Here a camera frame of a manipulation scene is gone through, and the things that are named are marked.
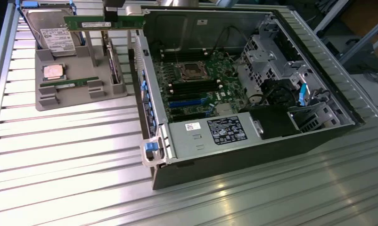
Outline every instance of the cpu socket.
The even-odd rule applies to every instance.
[[[178,64],[184,81],[208,79],[203,62],[186,62]]]

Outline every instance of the aluminum work table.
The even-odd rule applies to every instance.
[[[101,14],[101,1],[75,3],[80,15]],[[311,52],[366,125],[306,155],[154,191],[131,76],[124,98],[36,111],[35,40],[9,5],[0,39],[0,226],[378,225],[378,111],[342,66],[326,60],[299,15],[256,7],[278,9],[298,23],[306,45],[319,46]],[[99,34],[91,36],[99,44]],[[111,37],[127,72],[125,33]]]

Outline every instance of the green ram module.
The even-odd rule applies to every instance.
[[[116,22],[104,21],[103,16],[64,16],[64,21],[72,32],[131,30],[144,26],[143,16],[117,16]]]
[[[85,86],[88,81],[96,80],[96,79],[99,79],[99,77],[89,77],[89,78],[84,78],[84,79],[55,81],[55,82],[40,84],[40,87],[56,86],[56,89],[59,89],[59,88],[65,88],[67,85],[69,85],[69,84],[73,84],[69,87],[80,87],[80,86]]]

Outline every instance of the blue pcie slot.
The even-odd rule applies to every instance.
[[[170,102],[170,108],[202,105],[206,100],[207,98],[188,100],[188,101],[172,101]]]

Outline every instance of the hard drive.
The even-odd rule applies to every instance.
[[[76,46],[83,45],[80,32],[69,32],[64,16],[73,16],[68,4],[28,6],[21,9],[40,49],[49,49],[56,57],[76,54]]]

